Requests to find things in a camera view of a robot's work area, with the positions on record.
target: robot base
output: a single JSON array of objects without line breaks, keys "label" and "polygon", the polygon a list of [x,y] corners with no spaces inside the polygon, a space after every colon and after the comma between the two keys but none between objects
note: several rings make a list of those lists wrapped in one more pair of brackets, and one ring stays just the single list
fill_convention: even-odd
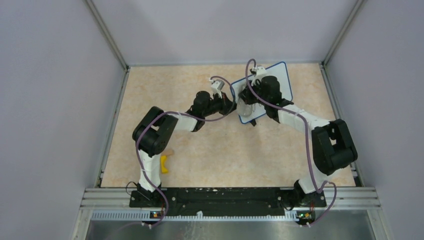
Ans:
[{"label": "robot base", "polygon": [[[199,211],[211,217],[284,216],[285,209],[309,207],[311,201],[315,207],[327,206],[323,193],[307,194],[306,202],[305,199],[294,199],[299,195],[288,187],[168,187],[161,190],[169,202],[168,216],[195,216]],[[164,204],[157,191],[148,199],[134,190],[129,207],[161,209]]]}]

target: beige marble floor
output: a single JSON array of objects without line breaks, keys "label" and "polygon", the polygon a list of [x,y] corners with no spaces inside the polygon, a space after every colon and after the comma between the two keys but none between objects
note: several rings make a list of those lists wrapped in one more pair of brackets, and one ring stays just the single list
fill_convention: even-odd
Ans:
[{"label": "beige marble floor", "polygon": [[[288,64],[287,68],[294,103],[333,120],[319,65]],[[132,67],[101,186],[138,182],[140,166],[132,133],[152,106],[185,112],[198,91],[210,92],[210,76],[234,82],[242,78],[244,69],[245,65]],[[229,93],[228,86],[224,91]],[[198,132],[174,132],[168,147],[175,154],[166,162],[169,173],[161,176],[163,187],[282,187],[293,186],[308,174],[305,136],[266,116],[253,127],[241,124],[233,112],[207,122]],[[355,185],[349,168],[334,182]]]}]

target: blue-bordered whiteboard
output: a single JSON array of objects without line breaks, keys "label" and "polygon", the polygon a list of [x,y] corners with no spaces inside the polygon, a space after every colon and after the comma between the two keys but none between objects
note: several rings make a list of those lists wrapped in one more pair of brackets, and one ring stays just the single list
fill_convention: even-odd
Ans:
[{"label": "blue-bordered whiteboard", "polygon": [[[287,100],[293,101],[292,87],[290,85],[289,72],[287,71],[286,63],[281,61],[272,66],[267,67],[266,71],[269,75],[273,75],[277,78],[279,82],[279,90],[281,91],[282,97]],[[249,75],[248,79],[254,80],[253,75]],[[241,92],[246,86],[246,78],[244,77],[238,81],[231,83],[231,86],[237,93],[235,94],[234,92],[231,92],[232,96],[235,97],[235,102],[237,103],[239,100],[238,93]],[[254,119],[262,117],[265,114],[266,112],[264,106],[257,103],[253,106],[253,113],[250,116],[244,117],[239,115],[238,117],[240,118],[240,122],[242,124],[247,124]]]}]

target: yellow object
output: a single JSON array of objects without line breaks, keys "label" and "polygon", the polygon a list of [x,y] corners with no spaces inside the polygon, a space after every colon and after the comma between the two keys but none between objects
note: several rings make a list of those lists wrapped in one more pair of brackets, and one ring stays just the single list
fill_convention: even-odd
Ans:
[{"label": "yellow object", "polygon": [[165,162],[167,161],[167,156],[160,156],[160,169],[163,174],[168,173],[168,169],[165,167]]}]

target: gray wall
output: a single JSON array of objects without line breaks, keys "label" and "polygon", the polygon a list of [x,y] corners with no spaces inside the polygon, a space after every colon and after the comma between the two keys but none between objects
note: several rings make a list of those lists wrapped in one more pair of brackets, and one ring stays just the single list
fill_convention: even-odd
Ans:
[{"label": "gray wall", "polygon": [[356,0],[94,0],[130,65],[321,61]]},{"label": "gray wall", "polygon": [[422,239],[424,1],[368,1],[329,66],[367,185],[396,239]]},{"label": "gray wall", "polygon": [[0,3],[0,239],[71,237],[123,70],[82,0]]}]

